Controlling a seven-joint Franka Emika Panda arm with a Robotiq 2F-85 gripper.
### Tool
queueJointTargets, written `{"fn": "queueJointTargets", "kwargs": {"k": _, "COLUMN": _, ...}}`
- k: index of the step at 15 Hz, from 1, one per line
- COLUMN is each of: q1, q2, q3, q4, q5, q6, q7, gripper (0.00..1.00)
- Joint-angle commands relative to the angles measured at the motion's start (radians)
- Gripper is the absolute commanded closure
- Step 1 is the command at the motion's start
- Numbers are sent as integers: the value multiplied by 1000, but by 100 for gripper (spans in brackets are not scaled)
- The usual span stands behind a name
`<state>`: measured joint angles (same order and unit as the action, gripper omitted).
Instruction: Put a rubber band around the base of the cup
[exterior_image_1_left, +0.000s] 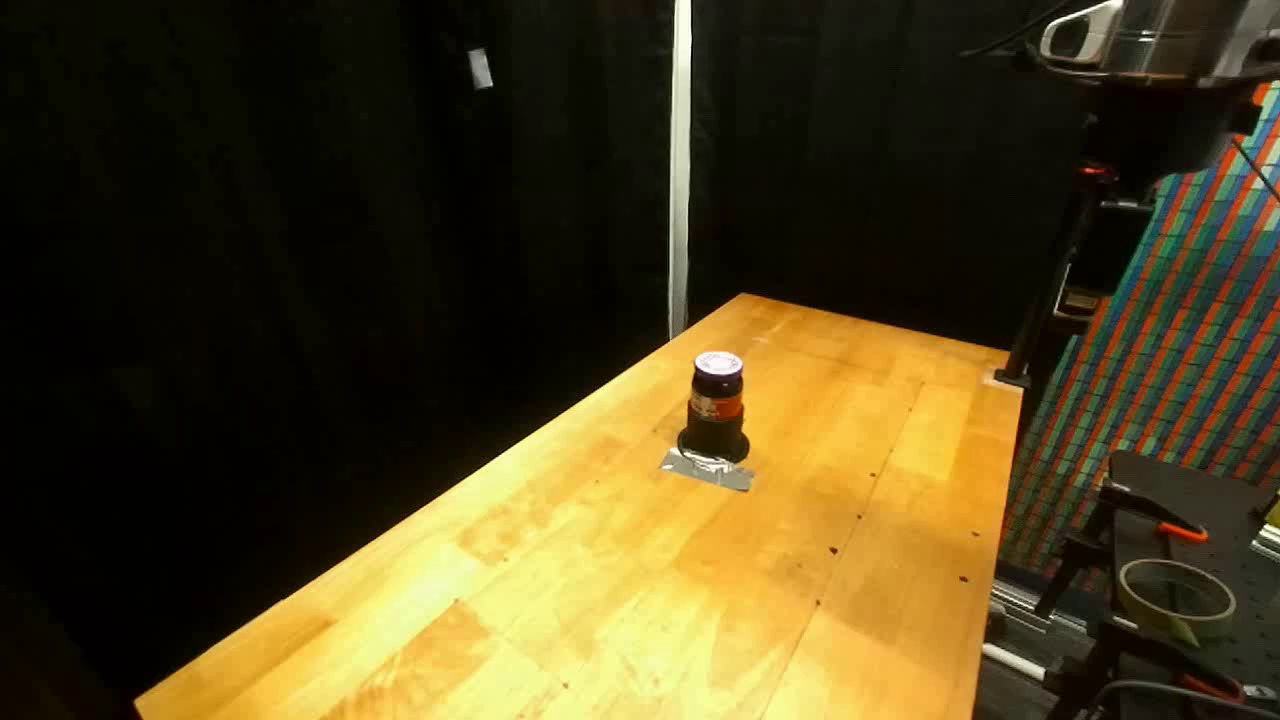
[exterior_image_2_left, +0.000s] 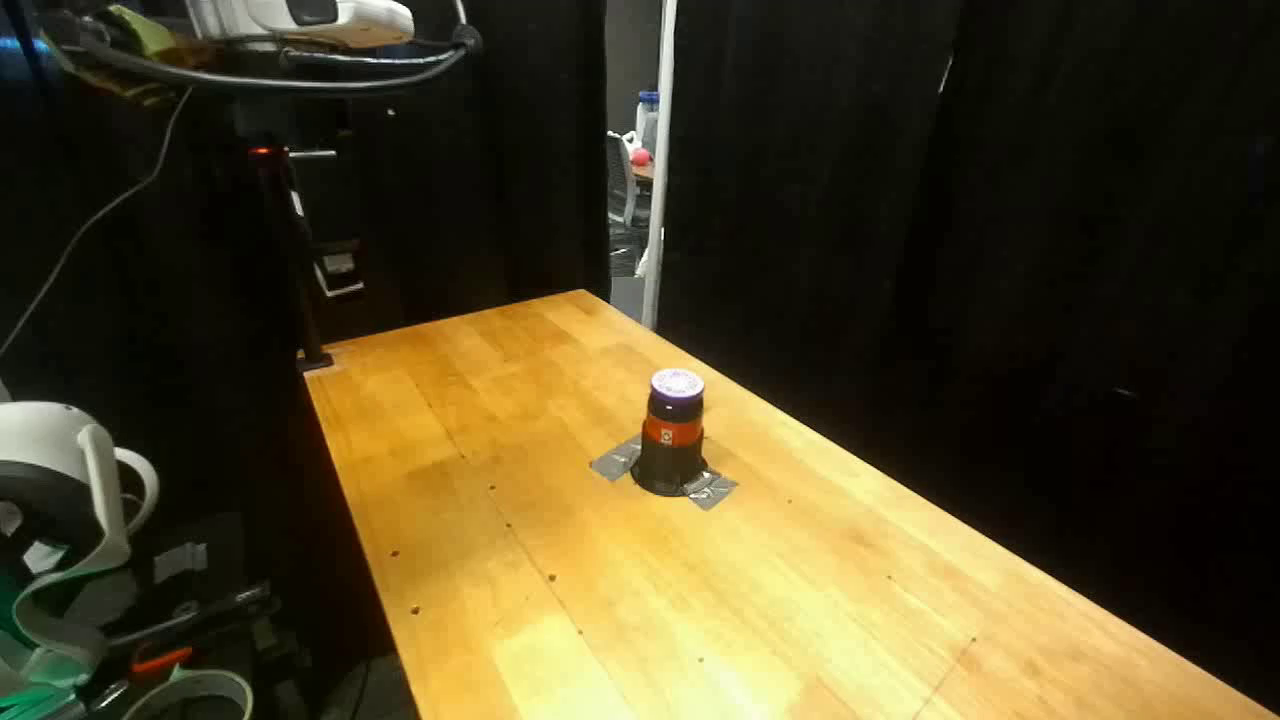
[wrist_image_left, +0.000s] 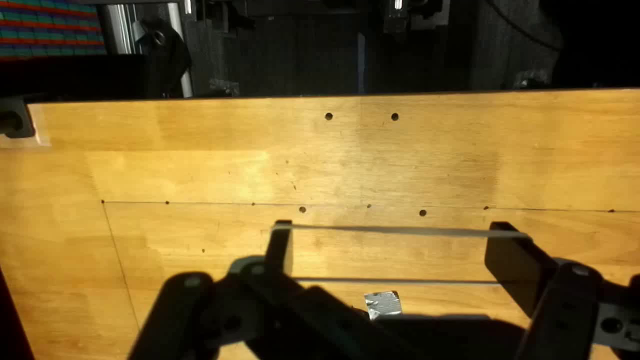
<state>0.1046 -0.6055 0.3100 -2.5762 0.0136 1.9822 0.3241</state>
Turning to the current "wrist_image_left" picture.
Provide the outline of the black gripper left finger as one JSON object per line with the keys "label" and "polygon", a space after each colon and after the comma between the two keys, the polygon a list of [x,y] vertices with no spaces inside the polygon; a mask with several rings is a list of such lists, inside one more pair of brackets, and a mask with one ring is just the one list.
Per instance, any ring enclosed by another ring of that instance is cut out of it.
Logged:
{"label": "black gripper left finger", "polygon": [[291,220],[276,220],[269,230],[269,240],[266,246],[266,269],[271,272],[286,272],[290,269],[290,240],[291,240],[293,223]]}

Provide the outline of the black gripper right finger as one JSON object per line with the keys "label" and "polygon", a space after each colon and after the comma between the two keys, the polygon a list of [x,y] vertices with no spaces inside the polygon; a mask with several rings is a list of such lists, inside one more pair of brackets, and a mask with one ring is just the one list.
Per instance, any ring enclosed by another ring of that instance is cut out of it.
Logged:
{"label": "black gripper right finger", "polygon": [[551,257],[510,223],[490,225],[484,267],[525,316],[534,314],[547,278],[558,269]]}

